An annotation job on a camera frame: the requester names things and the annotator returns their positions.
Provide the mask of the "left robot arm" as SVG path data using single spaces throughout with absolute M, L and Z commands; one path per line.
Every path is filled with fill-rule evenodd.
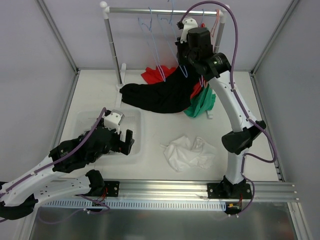
M 12 182 L 1 184 L 1 220 L 24 218 L 36 207 L 59 198 L 74 195 L 101 196 L 106 184 L 98 170 L 89 170 L 64 183 L 53 181 L 94 163 L 109 152 L 129 155 L 134 142 L 132 130 L 126 130 L 125 140 L 122 141 L 120 132 L 103 126 L 63 141 L 29 172 Z

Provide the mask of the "light blue wire hanger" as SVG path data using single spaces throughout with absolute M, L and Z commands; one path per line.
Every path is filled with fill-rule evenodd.
M 153 25 L 153 14 L 152 14 L 152 9 L 150 7 L 148 7 L 148 13 L 150 15 L 150 20 L 149 20 L 149 24 L 146 24 L 145 22 L 143 22 L 141 20 L 140 17 L 137 18 L 138 20 L 138 24 L 139 27 L 141 29 L 142 35 L 146 41 L 146 44 L 148 45 L 152 57 L 154 59 L 154 63 L 156 65 L 156 67 L 160 68 L 160 57 L 159 57 L 159 53 L 158 53 L 158 49 L 157 49 L 157 44 L 156 44 L 156 40 L 153 34 L 153 29 L 152 29 L 152 25 Z

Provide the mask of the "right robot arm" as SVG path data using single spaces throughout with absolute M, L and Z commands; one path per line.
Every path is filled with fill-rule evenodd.
M 175 44 L 178 62 L 189 64 L 204 77 L 217 94 L 231 124 L 231 132 L 221 138 L 227 151 L 227 170 L 222 181 L 208 193 L 208 197 L 237 199 L 251 194 L 243 177 L 243 158 L 253 141 L 266 128 L 266 123 L 249 114 L 248 106 L 236 92 L 235 82 L 227 76 L 231 72 L 231 64 L 223 53 L 213 52 L 207 28 L 185 27 Z

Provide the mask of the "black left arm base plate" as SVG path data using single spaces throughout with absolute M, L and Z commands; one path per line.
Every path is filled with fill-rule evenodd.
M 120 182 L 119 181 L 104 181 L 103 197 L 117 198 L 119 196 Z

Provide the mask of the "white tank top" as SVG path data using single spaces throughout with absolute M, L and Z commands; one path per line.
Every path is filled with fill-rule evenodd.
M 196 137 L 194 142 L 183 135 L 169 144 L 162 144 L 163 155 L 169 166 L 177 173 L 190 168 L 210 168 L 218 154 L 217 149 L 201 137 Z

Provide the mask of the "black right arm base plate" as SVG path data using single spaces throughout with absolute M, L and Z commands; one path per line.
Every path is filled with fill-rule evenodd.
M 243 197 L 243 199 L 249 200 L 253 196 L 251 186 L 248 183 L 227 186 L 223 182 L 211 182 L 206 187 L 209 199 L 240 199 Z

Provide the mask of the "grey tank top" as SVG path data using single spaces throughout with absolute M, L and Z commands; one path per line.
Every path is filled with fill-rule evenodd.
M 91 128 L 90 130 L 86 130 L 86 131 L 82 134 L 82 136 L 83 136 L 83 137 L 86 137 L 87 135 L 91 135 L 92 133 L 95 132 L 96 129 L 97 129 L 97 128 L 94 127 L 94 128 Z

